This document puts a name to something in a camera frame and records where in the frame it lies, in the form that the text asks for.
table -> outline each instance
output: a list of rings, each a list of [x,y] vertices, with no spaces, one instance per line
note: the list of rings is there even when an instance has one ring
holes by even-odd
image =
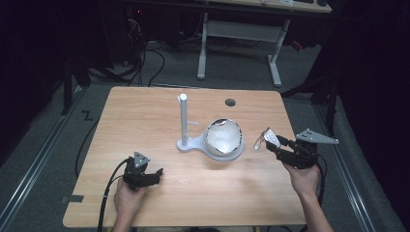
[[[261,0],[210,0],[210,2],[238,4],[250,7],[275,8],[289,11],[302,11],[310,13],[330,13],[332,8],[327,5],[319,6],[316,1],[314,3],[294,2],[292,5],[281,3],[279,0],[265,0],[262,4]],[[278,73],[277,59],[280,48],[286,36],[287,28],[290,19],[286,19],[281,26],[264,26],[237,22],[227,22],[219,20],[208,20],[208,14],[204,14],[202,26],[202,45],[198,62],[198,79],[205,78],[206,71],[206,43],[208,36],[225,37],[232,39],[253,40],[275,43],[272,54],[268,56],[268,64],[271,70],[274,85],[281,86],[280,76]]]
[[[230,118],[241,127],[245,150],[231,162],[192,151],[181,153],[180,106],[188,96],[189,136],[209,123]],[[235,106],[225,105],[233,99]],[[115,167],[138,151],[151,159],[147,173],[163,167],[159,185],[149,187],[133,226],[224,226],[306,223],[289,174],[275,154],[256,138],[267,127],[294,139],[280,94],[274,91],[114,87],[108,96],[73,195],[64,216],[67,227],[97,227],[103,192]],[[111,186],[104,226],[116,218]]]

white bowl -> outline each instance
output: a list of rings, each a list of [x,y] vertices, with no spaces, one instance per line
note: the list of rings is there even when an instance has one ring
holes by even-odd
[[[218,119],[204,132],[205,145],[215,156],[230,156],[242,142],[241,129],[231,119]]]

hand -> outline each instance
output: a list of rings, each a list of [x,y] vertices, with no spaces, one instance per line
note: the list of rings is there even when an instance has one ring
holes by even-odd
[[[115,232],[130,231],[132,220],[141,207],[146,191],[147,188],[133,191],[123,178],[118,180],[117,192],[114,195],[115,208],[117,209],[117,219],[113,228]]]
[[[315,196],[317,183],[319,182],[320,170],[317,165],[306,169],[297,169],[286,163],[283,166],[290,174],[292,187],[299,196]]]

gray carpet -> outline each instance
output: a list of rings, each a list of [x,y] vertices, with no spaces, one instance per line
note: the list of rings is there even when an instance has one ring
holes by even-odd
[[[158,45],[158,43],[154,43],[151,48]],[[257,48],[260,51],[265,51],[266,46],[269,45],[263,44]],[[320,51],[320,47],[312,47],[297,52],[292,47],[284,46],[278,58],[278,69],[283,85],[278,89],[273,87],[266,57],[258,52],[247,52],[245,55],[243,49],[242,46],[238,45],[230,46],[224,52],[210,51],[207,77],[204,80],[197,80],[198,48],[182,46],[175,49],[163,45],[157,52],[160,52],[165,58],[165,65],[153,81],[153,86],[168,84],[201,88],[256,89],[284,92],[303,83],[312,62]],[[144,86],[159,70],[161,62],[161,57],[157,53],[146,52],[146,61],[142,69]],[[78,100],[77,106],[73,109],[71,116],[67,119],[67,124],[62,129],[62,133],[55,140],[49,159],[19,208],[13,222],[8,227],[8,231],[96,230],[95,228],[65,228],[62,220],[67,203],[62,203],[62,198],[71,195],[73,192],[76,181],[74,175],[75,158],[88,130],[92,128],[101,115],[110,88],[115,85],[120,84],[106,79],[93,78],[91,86],[85,92],[82,92],[84,95]],[[320,107],[312,106],[307,97],[308,95],[297,95],[284,99],[294,132],[311,129],[326,133],[323,120],[320,113],[318,113]],[[53,101],[33,121],[31,129],[21,140],[15,152],[1,167],[0,174],[3,178],[0,179],[2,187],[0,209],[6,208],[19,182],[42,149],[53,126],[61,120],[62,106],[62,88],[60,88],[54,94]],[[93,121],[85,120],[85,113],[82,112],[84,110],[90,111],[89,118]],[[340,140],[337,148],[341,151],[343,160],[345,160],[358,191],[363,197],[374,230],[404,231],[395,212],[390,208],[383,190],[366,164],[340,102],[337,105],[335,132],[336,137]],[[92,135],[82,150],[79,167],[86,156],[91,139]],[[331,225],[336,231],[365,231],[355,213],[351,199],[346,193],[346,187],[342,182],[343,175],[338,168],[334,149],[329,145],[319,145],[319,153],[324,157],[328,166],[323,209]],[[301,229],[301,226],[288,227],[292,231]],[[267,231],[267,229],[268,227],[263,227],[262,231]],[[282,227],[274,226],[269,231],[285,230]]]

